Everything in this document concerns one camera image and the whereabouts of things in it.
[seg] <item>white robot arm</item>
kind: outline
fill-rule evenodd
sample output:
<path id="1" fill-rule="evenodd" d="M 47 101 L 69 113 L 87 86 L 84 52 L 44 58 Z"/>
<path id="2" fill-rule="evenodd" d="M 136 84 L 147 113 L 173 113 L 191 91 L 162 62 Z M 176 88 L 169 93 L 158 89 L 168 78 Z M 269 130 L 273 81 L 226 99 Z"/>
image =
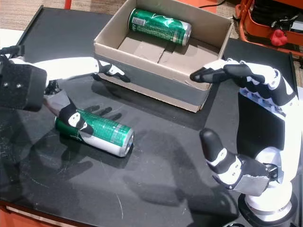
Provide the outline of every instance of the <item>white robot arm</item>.
<path id="1" fill-rule="evenodd" d="M 44 70 L 47 74 L 44 105 L 65 124 L 90 135 L 93 133 L 93 128 L 83 120 L 80 113 L 77 112 L 75 104 L 66 92 L 59 88 L 57 80 L 71 79 L 86 74 L 104 73 L 110 77 L 118 77 L 126 83 L 130 82 L 124 72 L 115 65 L 92 57 L 63 58 L 37 63 L 28 63 L 21 58 L 15 58 L 10 59 L 10 62 L 29 64 Z"/>
<path id="2" fill-rule="evenodd" d="M 277 221 L 291 209 L 292 184 L 300 158 L 298 97 L 270 66 L 217 60 L 191 74 L 196 82 L 233 79 L 240 87 L 237 154 L 227 151 L 211 129 L 200 132 L 214 178 L 245 202 L 262 221 Z"/>

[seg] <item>cardboard box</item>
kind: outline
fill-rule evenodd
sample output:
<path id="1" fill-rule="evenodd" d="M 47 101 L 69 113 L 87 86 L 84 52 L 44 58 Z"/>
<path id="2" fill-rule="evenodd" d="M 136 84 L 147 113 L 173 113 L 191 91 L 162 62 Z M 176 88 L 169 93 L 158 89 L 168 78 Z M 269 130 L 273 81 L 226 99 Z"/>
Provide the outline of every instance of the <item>cardboard box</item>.
<path id="1" fill-rule="evenodd" d="M 134 8 L 188 22 L 192 33 L 186 46 L 173 44 L 128 29 Z M 94 40 L 98 59 L 125 72 L 131 83 L 100 75 L 103 79 L 163 102 L 197 112 L 208 96 L 210 84 L 190 80 L 192 72 L 222 57 L 231 21 L 175 0 L 127 0 Z"/>

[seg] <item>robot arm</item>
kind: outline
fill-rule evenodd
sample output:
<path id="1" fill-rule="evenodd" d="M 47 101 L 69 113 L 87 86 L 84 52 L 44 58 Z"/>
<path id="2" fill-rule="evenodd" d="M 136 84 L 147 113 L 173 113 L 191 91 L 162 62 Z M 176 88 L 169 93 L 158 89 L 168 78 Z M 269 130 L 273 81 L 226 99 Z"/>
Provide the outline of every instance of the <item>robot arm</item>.
<path id="1" fill-rule="evenodd" d="M 266 65 L 244 61 L 238 63 L 228 59 L 211 62 L 192 73 L 190 78 L 196 82 L 207 83 L 233 79 L 240 87 L 240 96 L 258 104 L 268 111 L 272 118 L 279 118 L 285 124 L 285 131 L 281 132 L 284 135 L 284 149 L 273 148 L 274 154 L 254 150 L 253 156 L 246 155 L 248 151 L 245 150 L 238 150 L 238 154 L 231 153 L 223 147 L 214 131 L 201 131 L 204 156 L 217 182 L 229 190 L 260 196 L 270 182 L 281 183 L 283 180 L 290 181 L 294 178 L 301 145 L 301 132 L 294 128 L 292 123 L 299 120 L 298 98 L 278 70 Z M 240 118 L 245 118 L 241 114 L 243 113 L 239 111 Z"/>
<path id="2" fill-rule="evenodd" d="M 20 58 L 11 59 L 15 64 L 30 64 L 37 68 L 43 69 L 47 73 L 46 86 L 51 80 L 57 79 L 71 79 L 77 76 L 86 74 L 104 73 L 109 77 L 118 77 L 122 81 L 128 83 L 130 79 L 115 65 L 97 60 L 92 57 L 79 58 L 61 58 L 48 61 L 40 61 L 37 63 L 24 62 Z"/>
<path id="3" fill-rule="evenodd" d="M 126 83 L 130 82 L 124 72 L 115 65 L 92 57 L 54 59 L 33 64 L 24 62 L 20 58 L 10 61 L 14 64 L 28 64 L 44 70 L 47 74 L 44 105 L 62 122 L 89 135 L 93 134 L 93 128 L 77 112 L 75 104 L 66 92 L 59 88 L 57 80 L 71 79 L 92 73 L 104 73 L 110 77 L 118 77 Z"/>

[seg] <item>red component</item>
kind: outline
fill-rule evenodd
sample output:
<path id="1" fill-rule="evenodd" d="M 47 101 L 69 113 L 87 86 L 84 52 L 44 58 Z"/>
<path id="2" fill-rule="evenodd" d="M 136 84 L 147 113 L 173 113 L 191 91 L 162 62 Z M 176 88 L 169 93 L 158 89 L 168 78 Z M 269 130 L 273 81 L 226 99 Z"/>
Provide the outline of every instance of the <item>red component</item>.
<path id="1" fill-rule="evenodd" d="M 277 29 L 270 36 L 270 41 L 274 46 L 283 46 L 287 43 L 287 37 L 282 30 Z"/>
<path id="2" fill-rule="evenodd" d="M 64 8 L 65 9 L 71 9 L 71 0 L 65 0 Z"/>

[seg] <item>black tabletop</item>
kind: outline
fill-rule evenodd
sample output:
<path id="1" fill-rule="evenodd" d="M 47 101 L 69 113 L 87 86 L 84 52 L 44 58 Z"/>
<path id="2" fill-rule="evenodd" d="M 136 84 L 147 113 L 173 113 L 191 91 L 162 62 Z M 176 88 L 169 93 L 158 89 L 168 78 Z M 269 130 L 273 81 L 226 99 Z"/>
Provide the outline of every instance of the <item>black tabletop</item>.
<path id="1" fill-rule="evenodd" d="M 25 60 L 93 56 L 93 39 L 110 17 L 43 8 L 22 41 Z M 212 179 L 198 137 L 211 111 L 206 125 L 235 150 L 238 88 L 232 82 L 215 99 L 214 86 L 198 113 L 91 76 L 61 88 L 77 107 L 132 127 L 132 151 L 118 158 L 60 137 L 44 107 L 38 113 L 2 108 L 1 200 L 97 227 L 213 227 L 236 219 L 238 194 Z"/>

